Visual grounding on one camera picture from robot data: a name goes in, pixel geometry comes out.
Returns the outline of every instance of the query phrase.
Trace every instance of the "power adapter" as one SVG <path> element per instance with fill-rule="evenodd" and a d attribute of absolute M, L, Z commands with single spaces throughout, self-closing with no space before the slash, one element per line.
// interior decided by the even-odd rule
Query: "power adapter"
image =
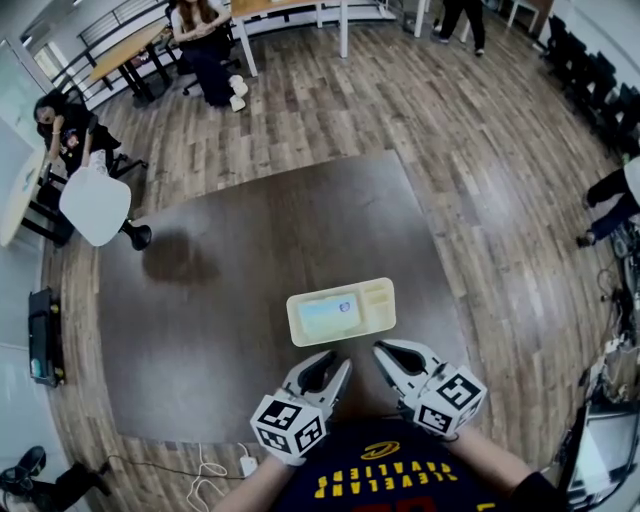
<path fill-rule="evenodd" d="M 249 456 L 240 457 L 240 465 L 242 466 L 242 474 L 246 478 L 258 469 L 258 459 Z"/>

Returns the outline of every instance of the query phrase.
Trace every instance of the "plastic container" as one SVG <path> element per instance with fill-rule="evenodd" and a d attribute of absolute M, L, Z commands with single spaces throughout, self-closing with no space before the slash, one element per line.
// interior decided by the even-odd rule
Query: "plastic container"
<path fill-rule="evenodd" d="M 383 277 L 294 295 L 287 300 L 287 315 L 298 347 L 386 331 L 396 325 L 393 282 Z"/>

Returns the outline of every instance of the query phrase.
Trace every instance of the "black pants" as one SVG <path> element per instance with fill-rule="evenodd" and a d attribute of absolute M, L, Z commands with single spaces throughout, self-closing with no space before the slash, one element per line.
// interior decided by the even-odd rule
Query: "black pants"
<path fill-rule="evenodd" d="M 604 217 L 591 224 L 591 232 L 596 240 L 602 240 L 609 236 L 614 229 L 633 215 L 640 213 L 640 206 L 629 190 L 624 169 L 613 171 L 606 178 L 601 179 L 587 192 L 589 206 L 611 199 L 616 194 L 622 194 L 618 203 Z"/>
<path fill-rule="evenodd" d="M 445 3 L 444 21 L 442 22 L 440 37 L 442 39 L 449 39 L 451 37 L 463 9 L 466 11 L 469 22 L 471 23 L 476 50 L 484 48 L 484 24 L 482 23 L 481 0 L 447 0 Z"/>
<path fill-rule="evenodd" d="M 229 104 L 233 89 L 229 85 L 229 73 L 220 64 L 229 55 L 222 47 L 218 34 L 187 41 L 180 45 L 182 52 L 198 77 L 204 99 L 209 105 L 223 107 Z"/>

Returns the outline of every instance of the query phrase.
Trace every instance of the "woman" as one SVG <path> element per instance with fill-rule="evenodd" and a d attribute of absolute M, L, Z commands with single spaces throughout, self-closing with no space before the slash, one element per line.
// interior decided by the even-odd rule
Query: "woman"
<path fill-rule="evenodd" d="M 467 13 L 473 39 L 475 40 L 475 54 L 478 57 L 484 55 L 484 24 L 482 23 L 482 2 L 481 0 L 447 0 L 445 2 L 444 21 L 439 34 L 439 41 L 442 44 L 449 44 L 449 38 L 458 24 L 462 11 Z"/>
<path fill-rule="evenodd" d="M 591 224 L 591 228 L 584 235 L 576 238 L 578 247 L 595 245 L 629 217 L 640 213 L 640 157 L 631 160 L 623 169 L 618 169 L 601 179 L 588 190 L 582 203 L 585 208 L 593 208 L 617 194 L 622 196 L 609 213 Z"/>
<path fill-rule="evenodd" d="M 173 35 L 196 72 L 209 105 L 231 104 L 234 112 L 246 104 L 242 97 L 249 88 L 240 75 L 231 75 L 220 62 L 224 59 L 226 35 L 216 30 L 231 19 L 216 0 L 178 0 L 171 13 Z"/>
<path fill-rule="evenodd" d="M 82 105 L 67 103 L 67 97 L 53 90 L 40 98 L 33 109 L 38 133 L 44 139 L 51 161 L 62 158 L 71 176 L 89 165 L 91 153 L 120 147 L 106 127 L 97 124 L 97 116 Z"/>

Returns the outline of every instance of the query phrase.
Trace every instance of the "white tray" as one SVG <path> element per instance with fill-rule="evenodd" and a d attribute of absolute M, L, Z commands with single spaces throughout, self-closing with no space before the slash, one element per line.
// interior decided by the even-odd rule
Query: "white tray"
<path fill-rule="evenodd" d="M 317 338 L 308 335 L 300 318 L 299 305 L 309 301 L 322 301 L 339 295 L 352 293 L 356 297 L 360 313 L 360 323 L 346 330 L 332 331 Z M 349 284 L 338 288 L 294 295 L 287 300 L 287 315 L 291 340 L 298 347 L 308 347 L 331 341 L 354 338 L 386 331 L 396 325 L 396 300 L 393 282 L 386 277 Z"/>

